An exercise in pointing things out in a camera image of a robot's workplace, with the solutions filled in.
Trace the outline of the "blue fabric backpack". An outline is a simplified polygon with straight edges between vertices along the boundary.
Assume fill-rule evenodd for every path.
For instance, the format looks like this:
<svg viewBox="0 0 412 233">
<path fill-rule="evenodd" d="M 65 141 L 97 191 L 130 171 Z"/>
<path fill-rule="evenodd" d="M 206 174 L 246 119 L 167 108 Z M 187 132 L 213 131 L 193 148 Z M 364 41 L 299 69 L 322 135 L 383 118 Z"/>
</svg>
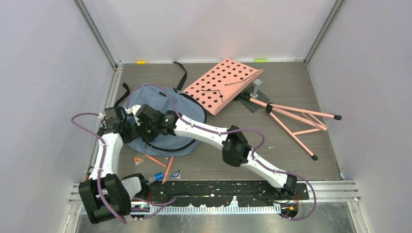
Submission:
<svg viewBox="0 0 412 233">
<path fill-rule="evenodd" d="M 177 157 L 190 154 L 199 145 L 198 140 L 174 133 L 182 116 L 201 123 L 207 121 L 204 107 L 182 90 L 186 79 L 187 73 L 184 73 L 176 88 L 147 85 L 135 92 L 131 92 L 127 84 L 122 84 L 125 93 L 115 105 L 122 103 L 124 109 L 135 105 L 142 107 L 137 114 L 142 121 L 140 124 L 136 123 L 134 116 L 127 119 L 138 132 L 137 138 L 128 143 L 131 149 L 150 156 Z"/>
</svg>

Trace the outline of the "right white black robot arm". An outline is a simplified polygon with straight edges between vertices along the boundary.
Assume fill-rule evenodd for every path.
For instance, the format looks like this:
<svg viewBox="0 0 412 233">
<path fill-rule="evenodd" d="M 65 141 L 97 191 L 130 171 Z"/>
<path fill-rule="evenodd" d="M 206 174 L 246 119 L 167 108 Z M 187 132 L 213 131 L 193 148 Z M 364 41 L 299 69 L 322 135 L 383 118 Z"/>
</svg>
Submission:
<svg viewBox="0 0 412 233">
<path fill-rule="evenodd" d="M 226 164 L 247 168 L 264 178 L 272 187 L 277 188 L 281 198 L 290 199 L 297 192 L 297 177 L 258 155 L 256 149 L 248 144 L 243 134 L 244 129 L 236 126 L 229 129 L 214 127 L 173 110 L 162 113 L 147 104 L 134 105 L 130 111 L 140 135 L 147 141 L 163 134 L 207 143 L 222 152 Z"/>
</svg>

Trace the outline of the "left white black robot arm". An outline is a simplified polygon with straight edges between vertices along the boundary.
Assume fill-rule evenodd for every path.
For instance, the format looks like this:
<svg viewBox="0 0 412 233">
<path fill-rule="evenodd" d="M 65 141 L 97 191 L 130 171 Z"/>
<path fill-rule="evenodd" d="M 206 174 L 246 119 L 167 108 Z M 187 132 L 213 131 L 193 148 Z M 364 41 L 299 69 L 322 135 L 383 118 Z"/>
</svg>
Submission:
<svg viewBox="0 0 412 233">
<path fill-rule="evenodd" d="M 71 120 L 99 142 L 96 164 L 88 179 L 79 184 L 79 195 L 92 224 L 112 219 L 126 224 L 132 199 L 143 201 L 149 195 L 147 181 L 142 174 L 132 174 L 123 179 L 117 176 L 123 145 L 137 137 L 135 126 L 127 120 L 129 114 L 130 111 L 120 106 L 106 108 L 103 114 L 97 114 L 102 123 L 97 133 L 77 124 L 75 119 Z"/>
</svg>

